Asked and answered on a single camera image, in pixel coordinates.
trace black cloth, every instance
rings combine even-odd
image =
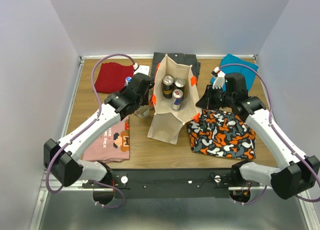
[[[164,59],[165,53],[154,52],[151,68],[151,77],[154,79],[156,76],[156,68],[158,63]],[[200,62],[198,62],[195,54],[183,54],[183,53],[168,53],[168,56],[177,64],[192,65],[191,70],[193,75],[198,79],[200,73]]]

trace blue cloth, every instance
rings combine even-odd
[[[256,72],[258,71],[258,66],[251,63],[244,61],[236,56],[233,56],[232,54],[228,54],[225,56],[220,63],[220,66],[225,65],[225,64],[244,64],[248,67],[253,68]],[[250,91],[252,84],[254,83],[255,80],[255,73],[252,72],[251,70],[245,68],[244,66],[226,66],[223,69],[221,69],[225,74],[231,74],[231,73],[241,73],[244,75],[245,78],[245,83],[246,83],[246,88],[248,91]],[[214,78],[211,79],[211,83],[213,84],[215,81]],[[223,85],[223,90],[226,90],[226,84]]]

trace wooden table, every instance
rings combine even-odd
[[[98,109],[98,101],[93,93],[90,81],[92,68],[97,61],[97,59],[86,59],[84,62],[68,125],[68,133],[76,129]],[[211,71],[220,65],[221,59],[203,58],[198,59],[198,61],[201,63],[201,69],[197,89],[199,97],[201,97],[205,92],[206,85],[210,82]],[[128,59],[111,59],[105,61],[105,63],[108,62],[117,62],[122,65],[131,64],[131,61]],[[152,59],[136,59],[136,62],[139,65],[150,67],[152,65]],[[98,72],[99,70],[97,69],[94,81],[98,76]],[[249,95],[259,97],[267,106],[261,82],[257,77]],[[102,102],[107,96],[107,94],[99,93]],[[108,163],[111,168],[229,168],[233,164],[241,161],[239,159],[226,159],[193,153],[190,149],[190,138],[186,126],[181,129],[176,145],[147,138],[153,115],[154,111],[151,110],[149,116],[146,118],[139,118],[135,115],[129,117],[130,160]],[[256,138],[255,149],[256,160],[254,161],[257,164],[270,167],[277,166],[274,157],[258,136]]]

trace wall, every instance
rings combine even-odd
[[[320,0],[290,0],[258,55],[284,132],[309,156],[320,159]],[[319,187],[311,191],[320,195]],[[320,217],[320,203],[314,204]]]
[[[79,57],[49,0],[0,0],[0,223],[29,229]]]
[[[288,0],[51,0],[81,56],[257,54]]]

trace beige tote bag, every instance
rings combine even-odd
[[[199,101],[197,79],[191,71],[192,66],[177,64],[166,54],[161,61],[154,79],[154,116],[147,137],[162,142],[177,144],[181,128],[192,119],[200,116],[201,109],[196,107]],[[184,79],[185,89],[181,109],[171,108],[172,99],[163,96],[162,80],[165,76]]]

